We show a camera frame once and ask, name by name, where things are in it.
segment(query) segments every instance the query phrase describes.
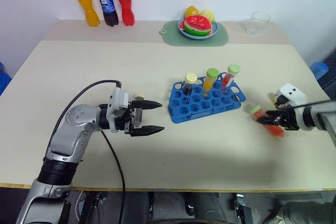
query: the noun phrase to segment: test tube cap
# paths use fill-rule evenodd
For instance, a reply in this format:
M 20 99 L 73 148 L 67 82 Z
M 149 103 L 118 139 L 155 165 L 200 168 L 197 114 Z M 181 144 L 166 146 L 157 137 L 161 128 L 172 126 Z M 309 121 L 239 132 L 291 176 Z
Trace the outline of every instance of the test tube cap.
M 261 106 L 258 104 L 257 106 L 255 106 L 253 109 L 251 109 L 248 113 L 250 115 L 253 115 L 254 113 L 256 113 L 258 110 L 261 109 Z
M 206 72 L 206 76 L 210 78 L 217 78 L 219 75 L 219 71 L 215 68 L 209 68 Z
M 195 84 L 197 81 L 197 75 L 194 73 L 187 73 L 185 75 L 185 82 L 188 84 Z
M 231 74 L 238 74 L 240 72 L 240 66 L 236 64 L 231 64 L 228 68 L 227 71 Z

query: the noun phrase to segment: bottle label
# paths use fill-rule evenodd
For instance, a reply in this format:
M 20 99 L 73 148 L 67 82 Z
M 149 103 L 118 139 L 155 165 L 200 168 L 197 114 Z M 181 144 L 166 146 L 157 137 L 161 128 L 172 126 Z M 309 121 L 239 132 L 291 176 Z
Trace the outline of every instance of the bottle label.
M 103 8 L 104 13 L 113 13 L 115 8 L 113 0 L 100 0 L 101 7 Z

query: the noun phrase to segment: dark liquid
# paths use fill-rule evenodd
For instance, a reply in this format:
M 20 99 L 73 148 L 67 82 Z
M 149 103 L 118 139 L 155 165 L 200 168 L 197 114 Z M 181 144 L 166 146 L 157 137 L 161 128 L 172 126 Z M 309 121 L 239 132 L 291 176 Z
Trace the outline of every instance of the dark liquid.
M 114 10 L 112 13 L 105 13 L 103 10 L 103 13 L 104 13 L 104 19 L 107 25 L 114 26 L 119 23 L 118 14 L 116 10 Z

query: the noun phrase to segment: yellow lid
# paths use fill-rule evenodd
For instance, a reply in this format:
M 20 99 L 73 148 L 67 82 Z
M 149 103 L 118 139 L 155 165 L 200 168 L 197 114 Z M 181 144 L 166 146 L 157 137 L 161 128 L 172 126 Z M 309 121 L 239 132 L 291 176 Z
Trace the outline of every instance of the yellow lid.
M 197 81 L 197 75 L 194 73 L 187 73 L 185 75 L 185 82 L 188 84 L 195 84 Z

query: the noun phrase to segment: black cable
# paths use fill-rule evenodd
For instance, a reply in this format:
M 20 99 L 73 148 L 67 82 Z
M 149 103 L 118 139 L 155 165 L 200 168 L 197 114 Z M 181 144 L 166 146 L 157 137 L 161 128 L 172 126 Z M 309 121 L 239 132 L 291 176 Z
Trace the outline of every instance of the black cable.
M 110 143 L 110 141 L 108 140 L 108 138 L 106 137 L 104 131 L 101 131 L 101 134 L 103 134 L 103 137 L 105 138 L 107 144 L 109 145 L 110 149 L 111 149 L 111 152 L 113 153 L 114 155 L 114 159 L 115 159 L 115 162 L 117 163 L 117 166 L 118 166 L 118 169 L 119 169 L 119 172 L 120 172 L 120 177 L 121 177 L 121 181 L 122 181 L 122 199 L 121 199 L 121 207 L 120 207 L 120 214 L 119 214 L 119 221 L 118 221 L 118 224 L 121 224 L 121 220 L 122 220 L 122 213 L 124 211 L 124 205 L 125 205 L 125 179 L 124 179 L 124 174 L 122 172 L 122 169 L 121 169 L 121 166 L 120 166 L 120 163 L 119 163 L 119 160 L 118 160 L 118 157 Z
M 296 108 L 300 108 L 300 107 L 308 107 L 308 106 L 312 106 L 312 105 L 317 105 L 317 104 L 322 104 L 322 103 L 328 103 L 328 102 L 335 102 L 336 99 L 331 99 L 331 100 L 325 100 L 325 101 L 320 101 L 320 102 L 312 102 L 312 103 L 307 103 L 307 104 L 303 104 L 303 105 L 298 105 L 298 106 L 294 106 L 294 107 L 285 107 L 285 108 L 278 108 L 279 110 L 292 110 L 292 109 L 296 109 Z
M 98 213 L 98 224 L 100 224 L 100 212 L 99 212 L 98 207 L 96 208 L 96 210 L 97 210 L 97 213 Z
M 80 91 L 80 92 L 78 93 L 78 95 L 76 95 L 76 96 L 72 99 L 72 101 L 66 106 L 66 108 L 63 110 L 62 114 L 59 116 L 59 118 L 58 118 L 58 120 L 57 120 L 57 122 L 56 122 L 56 125 L 55 125 L 55 127 L 54 127 L 54 130 L 52 131 L 51 137 L 50 137 L 50 139 L 49 139 L 48 147 L 47 147 L 47 149 L 46 149 L 46 154 L 45 154 L 45 156 L 47 156 L 47 152 L 48 152 L 48 149 L 49 149 L 49 146 L 50 146 L 51 139 L 53 139 L 53 136 L 54 136 L 54 134 L 56 133 L 59 124 L 61 123 L 63 117 L 65 116 L 65 114 L 67 113 L 67 111 L 69 110 L 69 108 L 73 105 L 73 103 L 74 103 L 74 102 L 75 102 L 75 101 L 76 101 L 82 94 L 84 94 L 88 89 L 90 89 L 90 88 L 92 88 L 92 87 L 94 87 L 94 86 L 96 86 L 96 85 L 98 85 L 98 84 L 107 83 L 107 82 L 115 83 L 116 86 L 117 86 L 118 88 L 121 88 L 121 82 L 120 82 L 120 81 L 116 81 L 116 80 L 102 80 L 102 81 L 97 81 L 97 82 L 95 82 L 95 83 L 93 83 L 93 84 L 91 84 L 91 85 L 88 85 L 86 88 L 84 88 L 82 91 Z

